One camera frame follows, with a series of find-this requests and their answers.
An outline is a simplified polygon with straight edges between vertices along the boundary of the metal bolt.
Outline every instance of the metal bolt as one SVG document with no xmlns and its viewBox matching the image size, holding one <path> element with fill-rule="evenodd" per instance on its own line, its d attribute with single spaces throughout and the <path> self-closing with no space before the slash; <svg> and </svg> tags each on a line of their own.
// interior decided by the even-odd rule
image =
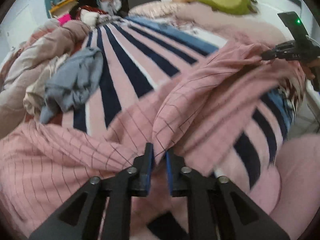
<svg viewBox="0 0 320 240">
<path fill-rule="evenodd" d="M 187 166 L 181 168 L 181 172 L 184 173 L 184 174 L 185 173 L 190 173 L 191 171 L 192 171 L 192 169 L 187 167 Z"/>
<path fill-rule="evenodd" d="M 128 168 L 127 169 L 127 172 L 129 173 L 129 174 L 134 174 L 134 173 L 136 173 L 138 170 L 137 170 L 137 168 L 135 168 L 135 167 L 130 167 L 130 168 Z"/>
<path fill-rule="evenodd" d="M 90 179 L 90 183 L 91 183 L 92 185 L 98 184 L 99 181 L 100 181 L 100 178 L 99 178 L 99 177 L 92 177 L 92 178 Z"/>
<path fill-rule="evenodd" d="M 220 181 L 220 183 L 222 183 L 222 184 L 226 184 L 226 183 L 228 183 L 230 180 L 229 180 L 229 178 L 226 177 L 226 176 L 221 176 L 221 177 L 219 177 L 219 181 Z"/>
</svg>

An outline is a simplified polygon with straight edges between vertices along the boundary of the triangular cutout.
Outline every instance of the triangular cutout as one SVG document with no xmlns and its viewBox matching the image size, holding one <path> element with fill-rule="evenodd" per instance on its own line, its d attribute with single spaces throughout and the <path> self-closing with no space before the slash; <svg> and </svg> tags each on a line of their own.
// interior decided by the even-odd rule
<svg viewBox="0 0 320 240">
<path fill-rule="evenodd" d="M 244 226 L 259 219 L 258 214 L 237 193 L 231 192 L 230 195 Z"/>
<path fill-rule="evenodd" d="M 68 206 L 59 216 L 59 219 L 71 226 L 76 226 L 79 221 L 79 217 L 87 199 L 87 193 L 82 193 L 76 200 L 74 200 L 70 206 Z"/>
</svg>

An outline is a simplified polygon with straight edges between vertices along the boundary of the person's hand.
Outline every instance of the person's hand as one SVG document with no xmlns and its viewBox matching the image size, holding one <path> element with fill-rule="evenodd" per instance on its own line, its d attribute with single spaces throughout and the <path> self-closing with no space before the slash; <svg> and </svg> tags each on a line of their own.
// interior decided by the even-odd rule
<svg viewBox="0 0 320 240">
<path fill-rule="evenodd" d="M 312 61 L 310 63 L 300 62 L 300 65 L 301 65 L 304 73 L 306 74 L 307 79 L 313 80 L 315 78 L 315 75 L 313 75 L 313 73 L 311 72 L 310 68 L 312 68 L 312 67 L 320 67 L 320 58 L 317 58 L 317 59 L 315 59 L 314 61 Z"/>
</svg>

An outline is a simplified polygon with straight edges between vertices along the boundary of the tiled floor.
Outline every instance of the tiled floor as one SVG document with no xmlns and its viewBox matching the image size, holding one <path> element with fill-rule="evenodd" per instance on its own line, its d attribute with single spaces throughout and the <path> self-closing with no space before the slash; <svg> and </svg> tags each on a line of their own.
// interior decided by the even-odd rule
<svg viewBox="0 0 320 240">
<path fill-rule="evenodd" d="M 315 113 L 315 110 L 312 107 L 312 101 L 308 96 L 305 96 L 296 116 L 295 123 L 289 131 L 288 139 L 300 137 L 306 133 L 319 133 L 319 119 L 320 115 L 319 113 Z"/>
</svg>

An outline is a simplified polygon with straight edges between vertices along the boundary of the yellow shelf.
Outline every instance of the yellow shelf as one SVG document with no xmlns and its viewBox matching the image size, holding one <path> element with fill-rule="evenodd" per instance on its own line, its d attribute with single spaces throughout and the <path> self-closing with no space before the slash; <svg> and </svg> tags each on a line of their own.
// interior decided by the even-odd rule
<svg viewBox="0 0 320 240">
<path fill-rule="evenodd" d="M 49 12 L 51 13 L 51 15 L 54 14 L 55 11 L 61 9 L 62 7 L 64 7 L 65 5 L 74 2 L 77 0 L 64 0 L 63 2 L 61 2 L 60 4 L 56 5 L 55 7 L 52 7 L 51 10 L 49 10 Z"/>
</svg>

